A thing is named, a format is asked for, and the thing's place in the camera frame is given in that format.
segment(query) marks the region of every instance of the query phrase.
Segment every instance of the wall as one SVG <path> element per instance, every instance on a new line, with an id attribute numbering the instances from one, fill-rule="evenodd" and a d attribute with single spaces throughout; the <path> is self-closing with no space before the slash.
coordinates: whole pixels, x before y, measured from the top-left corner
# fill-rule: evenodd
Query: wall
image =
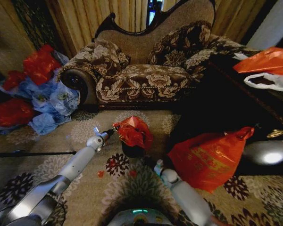
<path id="1" fill-rule="evenodd" d="M 34 51 L 10 0 L 0 0 L 0 73 L 23 69 L 22 61 Z"/>
<path id="2" fill-rule="evenodd" d="M 282 38 L 283 0 L 278 0 L 247 45 L 252 48 L 266 49 L 275 46 Z"/>

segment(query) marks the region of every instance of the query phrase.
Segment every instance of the white plastic bag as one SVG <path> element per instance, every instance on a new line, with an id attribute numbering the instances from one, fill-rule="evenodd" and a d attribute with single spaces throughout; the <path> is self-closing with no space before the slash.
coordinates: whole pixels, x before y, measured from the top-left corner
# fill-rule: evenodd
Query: white plastic bag
<path id="1" fill-rule="evenodd" d="M 250 81 L 251 79 L 262 77 L 262 76 L 263 78 L 267 80 L 273 81 L 274 84 L 271 84 L 271 85 L 266 85 L 262 83 L 255 84 Z M 244 79 L 244 83 L 253 88 L 257 88 L 257 89 L 273 89 L 273 90 L 283 92 L 283 75 L 275 75 L 275 74 L 270 74 L 270 73 L 253 74 L 253 75 L 246 77 Z"/>

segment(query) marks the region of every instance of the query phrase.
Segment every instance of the sofa backrest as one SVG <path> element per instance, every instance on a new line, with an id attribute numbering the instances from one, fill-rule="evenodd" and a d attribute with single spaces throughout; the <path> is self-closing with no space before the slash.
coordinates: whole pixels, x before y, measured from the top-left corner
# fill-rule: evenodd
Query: sofa backrest
<path id="1" fill-rule="evenodd" d="M 146 64 L 152 48 L 165 35 L 178 27 L 196 21 L 207 21 L 213 25 L 214 0 L 181 0 L 169 11 L 157 10 L 150 26 L 139 33 L 127 32 L 114 21 L 110 14 L 99 26 L 95 38 L 117 44 L 122 52 L 131 56 L 130 64 Z"/>

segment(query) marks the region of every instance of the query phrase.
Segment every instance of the floral upholstery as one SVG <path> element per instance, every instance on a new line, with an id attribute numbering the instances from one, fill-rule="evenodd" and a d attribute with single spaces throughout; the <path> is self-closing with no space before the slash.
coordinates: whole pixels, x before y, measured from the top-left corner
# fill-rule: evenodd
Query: floral upholstery
<path id="1" fill-rule="evenodd" d="M 58 73 L 68 69 L 77 69 L 88 73 L 96 82 L 99 78 L 113 78 L 130 63 L 131 57 L 123 53 L 114 43 L 97 39 L 80 50 Z"/>
<path id="2" fill-rule="evenodd" d="M 155 44 L 148 62 L 152 65 L 181 66 L 190 56 L 206 46 L 210 33 L 211 26 L 205 21 L 184 25 Z"/>
<path id="3" fill-rule="evenodd" d="M 96 90 L 101 102 L 176 101 L 194 82 L 181 67 L 129 65 L 113 79 L 101 78 Z"/>
<path id="4" fill-rule="evenodd" d="M 59 74 L 68 69 L 86 72 L 93 78 L 89 85 L 94 91 L 88 95 L 97 96 L 102 105 L 177 101 L 191 93 L 205 76 L 211 55 L 258 53 L 210 34 L 210 27 L 204 22 L 182 26 L 162 38 L 149 55 L 149 65 L 128 65 L 130 57 L 115 44 L 99 39 L 97 42 L 83 48 Z"/>
<path id="5" fill-rule="evenodd" d="M 252 56 L 258 52 L 258 50 L 248 48 L 227 38 L 211 34 L 206 48 L 196 51 L 183 63 L 183 68 L 190 73 L 207 61 L 211 55 L 221 54 L 230 56 L 234 53 L 244 53 L 247 56 Z"/>

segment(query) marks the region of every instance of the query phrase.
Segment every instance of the floor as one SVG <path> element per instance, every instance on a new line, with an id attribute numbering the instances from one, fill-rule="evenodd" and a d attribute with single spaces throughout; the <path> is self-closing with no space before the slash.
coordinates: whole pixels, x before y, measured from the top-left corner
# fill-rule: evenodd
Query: floor
<path id="1" fill-rule="evenodd" d="M 168 135 L 180 116 L 171 111 L 77 112 L 73 120 L 45 136 L 23 127 L 0 136 L 0 152 L 26 150 L 70 152 L 85 147 L 99 130 L 136 115 L 149 126 L 154 142 L 149 154 L 164 154 Z M 71 155 L 0 158 L 0 209 L 15 204 L 34 185 L 55 176 Z M 214 193 L 198 190 L 213 214 L 235 226 L 283 226 L 283 176 L 232 177 Z M 140 160 L 122 153 L 118 135 L 113 135 L 83 173 L 57 198 L 60 205 L 53 225 L 105 225 L 123 209 L 159 208 L 176 225 L 192 225 L 161 180 Z"/>

